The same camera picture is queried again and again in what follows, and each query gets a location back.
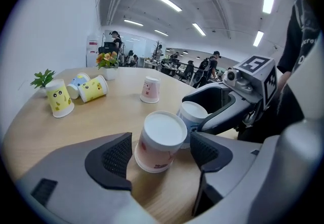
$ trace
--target camera lens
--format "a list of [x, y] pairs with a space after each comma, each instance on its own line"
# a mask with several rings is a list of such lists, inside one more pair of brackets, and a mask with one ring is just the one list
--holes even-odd
[[228, 80], [234, 80], [235, 79], [235, 74], [233, 73], [233, 72], [229, 72], [228, 74], [227, 74], [227, 79]]

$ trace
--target wooden table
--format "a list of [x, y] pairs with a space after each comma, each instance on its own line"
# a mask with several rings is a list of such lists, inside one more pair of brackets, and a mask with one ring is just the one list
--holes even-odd
[[[68, 84], [79, 72], [96, 77], [97, 68], [67, 69], [56, 76]], [[146, 75], [161, 79], [160, 101], [143, 103], [139, 96]], [[154, 111], [176, 113], [182, 98], [193, 90], [189, 85], [156, 70], [119, 68], [115, 80], [108, 81], [109, 93], [88, 103], [73, 100], [74, 110], [56, 119], [47, 99], [36, 92], [13, 120], [2, 146], [5, 165], [15, 181], [55, 149], [121, 132], [133, 133], [133, 151], [145, 117]], [[189, 150], [181, 150], [172, 167], [162, 173], [144, 172], [131, 158], [127, 179], [132, 195], [162, 223], [190, 220], [199, 185], [200, 171]]]

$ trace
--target blue paper cup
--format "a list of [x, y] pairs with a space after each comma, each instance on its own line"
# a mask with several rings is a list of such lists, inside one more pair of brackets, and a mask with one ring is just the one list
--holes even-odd
[[201, 105], [194, 102], [183, 102], [177, 113], [187, 127], [187, 137], [180, 149], [190, 148], [190, 134], [196, 131], [202, 121], [208, 116], [208, 112]]
[[67, 85], [66, 89], [72, 99], [77, 99], [80, 95], [78, 86], [90, 81], [90, 78], [85, 73], [79, 73], [72, 79], [71, 83]]

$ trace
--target orange flower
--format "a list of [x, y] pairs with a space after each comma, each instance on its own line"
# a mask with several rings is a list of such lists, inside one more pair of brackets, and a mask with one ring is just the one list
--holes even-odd
[[109, 60], [110, 59], [110, 53], [106, 53], [105, 57], [103, 58], [104, 60]]
[[99, 56], [97, 57], [96, 63], [99, 64], [100, 61], [102, 60], [103, 53], [100, 53]]

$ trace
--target paper cup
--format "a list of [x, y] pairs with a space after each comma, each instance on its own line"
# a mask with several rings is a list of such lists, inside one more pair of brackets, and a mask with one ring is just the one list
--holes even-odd
[[63, 79], [52, 80], [45, 86], [45, 89], [55, 118], [64, 117], [73, 111], [74, 103], [71, 101]]
[[140, 96], [143, 102], [154, 104], [159, 101], [160, 80], [147, 76], [144, 81], [142, 94]]
[[102, 75], [77, 87], [82, 100], [86, 103], [108, 93], [108, 85]]
[[71, 83], [67, 85], [66, 89], [69, 92], [69, 95], [72, 99], [77, 99], [79, 97], [79, 89], [78, 86], [88, 82], [90, 80], [89, 76], [85, 73], [79, 73], [72, 79]]
[[134, 157], [149, 173], [160, 173], [170, 167], [176, 152], [187, 137], [184, 122], [175, 114], [156, 111], [144, 121]]
[[204, 107], [194, 102], [183, 102], [177, 113], [187, 127], [187, 137], [181, 146], [181, 149], [190, 148], [190, 133], [197, 130], [198, 126], [208, 116]]

